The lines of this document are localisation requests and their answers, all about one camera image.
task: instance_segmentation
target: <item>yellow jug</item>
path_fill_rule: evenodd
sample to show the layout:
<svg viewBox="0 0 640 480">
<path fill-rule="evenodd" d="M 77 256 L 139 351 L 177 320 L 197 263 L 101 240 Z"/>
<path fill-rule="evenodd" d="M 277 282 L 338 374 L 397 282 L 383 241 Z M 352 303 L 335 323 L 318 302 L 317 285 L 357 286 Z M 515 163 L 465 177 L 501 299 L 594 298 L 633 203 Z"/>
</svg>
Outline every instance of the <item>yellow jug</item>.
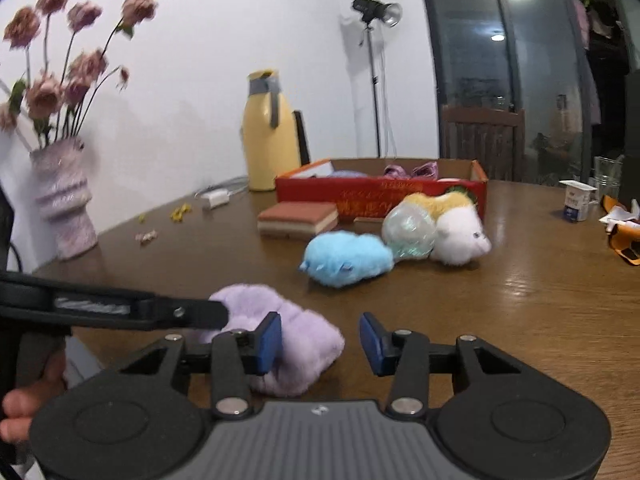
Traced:
<svg viewBox="0 0 640 480">
<path fill-rule="evenodd" d="M 276 176 L 300 167 L 296 121 L 280 93 L 276 70 L 249 75 L 242 143 L 252 191 L 273 190 Z"/>
</svg>

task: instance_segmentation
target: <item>light stand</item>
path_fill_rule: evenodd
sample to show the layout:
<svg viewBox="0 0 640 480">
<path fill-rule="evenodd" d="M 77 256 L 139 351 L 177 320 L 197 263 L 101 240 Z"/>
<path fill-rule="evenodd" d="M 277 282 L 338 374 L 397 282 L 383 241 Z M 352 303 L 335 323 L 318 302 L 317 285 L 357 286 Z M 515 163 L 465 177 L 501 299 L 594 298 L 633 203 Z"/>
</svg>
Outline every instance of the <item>light stand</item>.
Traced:
<svg viewBox="0 0 640 480">
<path fill-rule="evenodd" d="M 380 112 L 378 110 L 378 76 L 376 75 L 376 64 L 373 58 L 373 27 L 371 22 L 380 20 L 388 27 L 398 24 L 402 16 L 402 7 L 399 4 L 383 4 L 379 0 L 353 0 L 351 5 L 353 10 L 362 13 L 362 21 L 365 23 L 364 34 L 367 36 L 367 47 L 369 49 L 369 65 L 371 70 L 371 89 L 373 91 L 373 109 L 376 117 L 376 147 L 378 158 L 382 157 L 382 137 L 380 135 Z"/>
</svg>

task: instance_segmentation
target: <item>black door frame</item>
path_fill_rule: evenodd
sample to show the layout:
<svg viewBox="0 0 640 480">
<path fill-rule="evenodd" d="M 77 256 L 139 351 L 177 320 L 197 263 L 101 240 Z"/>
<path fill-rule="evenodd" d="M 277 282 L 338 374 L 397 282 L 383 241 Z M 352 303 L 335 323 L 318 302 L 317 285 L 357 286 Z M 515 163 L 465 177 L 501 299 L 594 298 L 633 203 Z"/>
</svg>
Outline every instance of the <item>black door frame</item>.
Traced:
<svg viewBox="0 0 640 480">
<path fill-rule="evenodd" d="M 577 71 L 578 85 L 580 87 L 580 100 L 582 105 L 582 156 L 580 179 L 587 181 L 591 173 L 591 111 L 590 111 L 590 78 L 589 78 L 589 61 L 582 44 L 580 25 L 574 9 L 573 0 L 564 0 L 569 21 L 571 23 L 572 34 L 574 35 L 574 45 L 577 55 Z M 444 154 L 444 124 L 442 122 L 442 106 L 447 104 L 446 81 L 444 78 L 444 64 L 442 59 L 442 42 L 440 41 L 440 25 L 436 15 L 436 1 L 424 0 L 426 6 L 427 19 L 429 22 L 429 30 L 431 35 L 431 48 L 433 49 L 434 70 L 436 75 L 436 100 L 438 103 L 438 140 L 440 143 L 440 156 Z M 518 54 L 516 51 L 515 36 L 513 33 L 513 20 L 506 0 L 497 0 L 498 9 L 503 22 L 505 36 L 507 37 L 507 56 L 510 68 L 511 95 L 516 110 L 522 108 L 522 91 L 520 81 L 520 70 L 518 66 Z M 629 47 L 630 38 L 628 37 L 628 27 L 624 9 L 620 6 L 621 19 L 625 25 L 625 39 L 627 48 Z"/>
</svg>

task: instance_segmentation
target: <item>finger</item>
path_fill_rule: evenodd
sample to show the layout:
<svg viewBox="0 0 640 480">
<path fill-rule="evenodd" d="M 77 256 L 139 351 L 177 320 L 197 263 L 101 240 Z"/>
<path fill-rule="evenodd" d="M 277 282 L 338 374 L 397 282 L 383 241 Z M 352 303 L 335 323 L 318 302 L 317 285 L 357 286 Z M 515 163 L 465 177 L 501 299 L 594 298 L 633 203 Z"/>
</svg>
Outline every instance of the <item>finger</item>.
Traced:
<svg viewBox="0 0 640 480">
<path fill-rule="evenodd" d="M 47 361 L 47 365 L 44 368 L 43 377 L 47 381 L 59 381 L 65 373 L 65 368 L 66 354 L 64 350 L 59 350 L 58 352 L 55 352 L 55 354 L 53 354 Z"/>
<path fill-rule="evenodd" d="M 0 422 L 0 438 L 8 444 L 17 444 L 29 439 L 30 417 L 6 418 Z"/>
<path fill-rule="evenodd" d="M 4 396 L 2 409 L 9 418 L 33 416 L 50 399 L 65 391 L 62 379 L 47 381 L 41 379 L 31 386 L 12 390 Z"/>
</svg>

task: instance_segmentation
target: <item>red box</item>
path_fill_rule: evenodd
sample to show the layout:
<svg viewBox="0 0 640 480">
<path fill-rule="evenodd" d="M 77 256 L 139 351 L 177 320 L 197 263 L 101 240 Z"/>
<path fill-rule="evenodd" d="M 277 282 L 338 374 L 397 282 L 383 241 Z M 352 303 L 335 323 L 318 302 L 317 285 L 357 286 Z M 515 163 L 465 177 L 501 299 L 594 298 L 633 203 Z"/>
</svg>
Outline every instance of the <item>red box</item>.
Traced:
<svg viewBox="0 0 640 480">
<path fill-rule="evenodd" d="M 389 164 L 408 173 L 433 159 L 423 158 L 326 158 L 276 178 L 278 202 L 334 202 L 340 220 L 384 218 L 405 196 L 424 193 L 439 196 L 452 187 L 463 187 L 476 200 L 484 219 L 487 177 L 476 160 L 441 158 L 438 180 L 393 180 L 382 177 Z M 370 175 L 360 178 L 331 178 L 333 171 L 350 170 Z"/>
</svg>

